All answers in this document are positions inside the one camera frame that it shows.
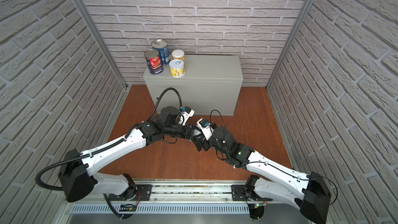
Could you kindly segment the yellow label pull-tab can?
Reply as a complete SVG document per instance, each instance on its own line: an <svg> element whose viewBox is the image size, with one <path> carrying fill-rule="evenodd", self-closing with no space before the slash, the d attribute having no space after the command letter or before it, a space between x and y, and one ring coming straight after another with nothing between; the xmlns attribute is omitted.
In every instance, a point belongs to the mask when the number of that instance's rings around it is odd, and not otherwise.
<svg viewBox="0 0 398 224"><path fill-rule="evenodd" d="M185 75L185 64L183 60L175 59L169 63L171 76L174 78L181 78Z"/></svg>

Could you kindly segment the dark tomato label can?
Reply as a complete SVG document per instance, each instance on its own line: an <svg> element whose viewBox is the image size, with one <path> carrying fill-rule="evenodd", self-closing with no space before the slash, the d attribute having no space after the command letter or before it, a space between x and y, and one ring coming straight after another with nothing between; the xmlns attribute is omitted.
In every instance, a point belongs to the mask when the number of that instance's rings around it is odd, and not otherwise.
<svg viewBox="0 0 398 224"><path fill-rule="evenodd" d="M163 64L158 50L146 50L144 52L144 57L146 59L150 74L157 75L163 72Z"/></svg>

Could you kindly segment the white lid small can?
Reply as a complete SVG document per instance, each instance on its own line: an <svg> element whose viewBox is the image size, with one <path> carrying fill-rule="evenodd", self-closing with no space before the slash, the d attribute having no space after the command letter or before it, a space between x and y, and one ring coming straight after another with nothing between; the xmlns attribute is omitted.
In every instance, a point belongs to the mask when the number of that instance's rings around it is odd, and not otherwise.
<svg viewBox="0 0 398 224"><path fill-rule="evenodd" d="M173 60L182 60L182 61L184 61L185 53L184 53L184 51L179 50L179 49L174 50L174 51L172 51L172 58L173 58Z"/></svg>

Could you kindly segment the blue label tin can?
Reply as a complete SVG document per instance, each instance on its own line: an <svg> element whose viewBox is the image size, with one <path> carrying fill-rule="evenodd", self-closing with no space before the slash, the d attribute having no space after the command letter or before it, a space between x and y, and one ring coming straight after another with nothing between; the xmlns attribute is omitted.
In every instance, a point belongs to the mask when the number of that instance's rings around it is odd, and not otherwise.
<svg viewBox="0 0 398 224"><path fill-rule="evenodd" d="M170 62L169 46L166 40L156 39L151 43L153 49L156 49L159 54L163 65L168 65Z"/></svg>

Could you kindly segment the plain lid silver can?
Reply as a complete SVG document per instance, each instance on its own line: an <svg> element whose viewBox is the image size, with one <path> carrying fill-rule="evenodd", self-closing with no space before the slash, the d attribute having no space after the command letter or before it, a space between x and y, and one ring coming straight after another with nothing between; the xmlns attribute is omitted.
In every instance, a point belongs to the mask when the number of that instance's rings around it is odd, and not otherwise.
<svg viewBox="0 0 398 224"><path fill-rule="evenodd" d="M202 142L205 138L203 132L198 127L194 127L192 142Z"/></svg>

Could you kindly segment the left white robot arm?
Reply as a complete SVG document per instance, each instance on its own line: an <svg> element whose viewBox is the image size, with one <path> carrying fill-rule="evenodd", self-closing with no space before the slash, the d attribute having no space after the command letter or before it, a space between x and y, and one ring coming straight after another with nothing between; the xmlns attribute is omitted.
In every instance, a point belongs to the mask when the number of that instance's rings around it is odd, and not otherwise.
<svg viewBox="0 0 398 224"><path fill-rule="evenodd" d="M61 166L59 180L68 202L79 201L89 194L111 194L123 200L132 200L138 194L131 176L108 175L100 170L119 158L150 144L161 141L165 136L191 139L194 128L187 126L187 120L194 110L172 106L162 109L153 120L136 124L126 135L107 144L78 153L73 149L65 158L75 161Z"/></svg>

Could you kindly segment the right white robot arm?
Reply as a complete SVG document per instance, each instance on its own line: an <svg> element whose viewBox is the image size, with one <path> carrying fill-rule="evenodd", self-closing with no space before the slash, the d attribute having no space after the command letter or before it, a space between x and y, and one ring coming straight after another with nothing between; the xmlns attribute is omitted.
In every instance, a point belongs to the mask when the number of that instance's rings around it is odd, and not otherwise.
<svg viewBox="0 0 398 224"><path fill-rule="evenodd" d="M331 192L325 177L316 172L306 174L289 169L237 142L225 127L194 127L193 141L202 149L214 148L222 159L235 168L256 174L247 182L249 197L269 198L295 208L315 224L325 224L331 204Z"/></svg>

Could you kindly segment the grey metal cabinet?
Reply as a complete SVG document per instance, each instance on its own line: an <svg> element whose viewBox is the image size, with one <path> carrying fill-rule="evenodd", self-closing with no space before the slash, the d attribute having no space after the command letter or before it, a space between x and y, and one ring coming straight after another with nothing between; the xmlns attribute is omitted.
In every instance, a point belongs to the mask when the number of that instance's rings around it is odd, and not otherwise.
<svg viewBox="0 0 398 224"><path fill-rule="evenodd" d="M233 116L237 104L243 74L238 56L186 55L185 75L171 76L170 67L152 75L145 71L144 82L153 102L169 87L175 88L183 106L196 115L209 115L218 110L223 116Z"/></svg>

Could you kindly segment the perforated white vent strip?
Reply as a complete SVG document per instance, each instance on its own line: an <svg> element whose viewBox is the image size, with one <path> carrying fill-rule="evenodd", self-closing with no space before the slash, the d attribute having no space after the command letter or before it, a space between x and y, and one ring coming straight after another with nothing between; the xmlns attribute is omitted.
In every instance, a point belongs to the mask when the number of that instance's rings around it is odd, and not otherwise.
<svg viewBox="0 0 398 224"><path fill-rule="evenodd" d="M120 214L248 214L247 204L183 204L183 203L143 203L138 206L132 204L114 204L113 208ZM106 203L76 203L73 214L111 214Z"/></svg>

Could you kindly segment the front aluminium mounting rail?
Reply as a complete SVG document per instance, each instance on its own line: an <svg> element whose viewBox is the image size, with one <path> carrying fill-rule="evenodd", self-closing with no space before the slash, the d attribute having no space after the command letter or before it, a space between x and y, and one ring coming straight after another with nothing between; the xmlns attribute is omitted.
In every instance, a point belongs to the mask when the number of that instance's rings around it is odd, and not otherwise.
<svg viewBox="0 0 398 224"><path fill-rule="evenodd" d="M90 193L81 202L99 201L145 203L283 203L296 206L309 182L290 179L287 186L261 177L244 180L137 180L129 197Z"/></svg>

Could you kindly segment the right aluminium corner post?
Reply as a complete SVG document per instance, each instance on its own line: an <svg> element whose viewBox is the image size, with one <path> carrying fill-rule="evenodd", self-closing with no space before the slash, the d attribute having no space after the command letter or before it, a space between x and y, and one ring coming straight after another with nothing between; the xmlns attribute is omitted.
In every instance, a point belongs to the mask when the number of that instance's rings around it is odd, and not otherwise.
<svg viewBox="0 0 398 224"><path fill-rule="evenodd" d="M269 78L269 80L267 82L267 85L265 86L265 88L267 90L271 87L273 81L275 80L276 75L278 73L278 70L281 67L284 59L286 58L286 55L287 55L287 53L288 53L288 51L290 49L290 46L295 41L295 38L298 35L299 30L300 30L302 24L304 23L304 21L305 21L307 15L308 15L313 3L314 3L314 1L315 0L305 0L304 1L303 6L302 6L302 8L301 8L301 10L300 10L300 12L298 14L298 17L296 18L296 20L294 22L294 25L292 27L292 30L291 30L291 32L290 32L290 34L288 36L288 39L285 42L285 45L284 45L284 47L282 49L282 52L281 52L281 54L280 54L280 56L279 56L279 58L278 58L278 60L276 62L276 65L275 65L275 67L274 67L274 69L272 71L272 74L271 74L271 76L270 76L270 78Z"/></svg>

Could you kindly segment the aluminium corner post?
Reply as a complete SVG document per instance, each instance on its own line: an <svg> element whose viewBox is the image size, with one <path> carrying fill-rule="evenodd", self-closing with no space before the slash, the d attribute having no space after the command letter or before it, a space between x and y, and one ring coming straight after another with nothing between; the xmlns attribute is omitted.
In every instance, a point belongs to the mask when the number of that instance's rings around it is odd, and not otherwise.
<svg viewBox="0 0 398 224"><path fill-rule="evenodd" d="M83 0L72 0L77 11L79 12L82 20L85 22L89 32L91 33L92 37L94 38L95 42L97 43L100 51L102 52L105 60L107 61L108 65L110 66L112 72L114 73L115 77L117 78L119 84L123 88L123 90L127 90L128 85L125 82L112 54L107 47L104 39L102 38L100 31L98 30L93 18L91 17L88 8L86 7Z"/></svg>
<svg viewBox="0 0 398 224"><path fill-rule="evenodd" d="M315 0L305 0L304 1L303 6L302 6L302 8L301 8L301 10L300 10L300 12L298 14L298 17L296 18L296 20L294 22L294 25L292 27L292 30L291 30L291 32L290 32L290 34L288 36L288 39L285 42L285 45L284 45L284 47L282 49L282 52L281 52L281 54L280 54L280 56L279 56L279 58L278 58L278 60L276 62L276 65L275 65L275 67L274 67L274 69L272 71L272 74L271 74L271 76L270 76L270 78L269 78L269 80L267 82L267 85L265 86L265 88L267 90L271 87L273 81L275 80L276 75L278 73L278 70L281 67L284 59L286 58L286 55L287 55L287 53L288 53L288 51L290 49L290 46L295 41L295 38L298 35L299 30L300 30L302 24L304 23L304 21L305 21L307 15L308 15L313 3L314 3L314 1Z"/></svg>

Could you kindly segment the left aluminium corner post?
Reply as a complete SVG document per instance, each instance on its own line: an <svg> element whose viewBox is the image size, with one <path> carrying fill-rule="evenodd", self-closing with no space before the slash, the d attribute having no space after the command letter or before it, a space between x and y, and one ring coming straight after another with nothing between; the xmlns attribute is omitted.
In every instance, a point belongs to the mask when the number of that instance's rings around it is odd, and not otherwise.
<svg viewBox="0 0 398 224"><path fill-rule="evenodd" d="M94 38L95 42L97 43L100 51L102 52L105 60L107 61L108 65L110 66L112 72L114 73L115 77L117 78L119 84L123 88L123 90L127 90L128 85L125 82L112 54L107 47L104 39L102 38L100 31L98 30L93 18L91 17L88 8L86 7L83 0L72 0L77 11L79 12L82 20L85 22L89 32L91 33L92 37Z"/></svg>

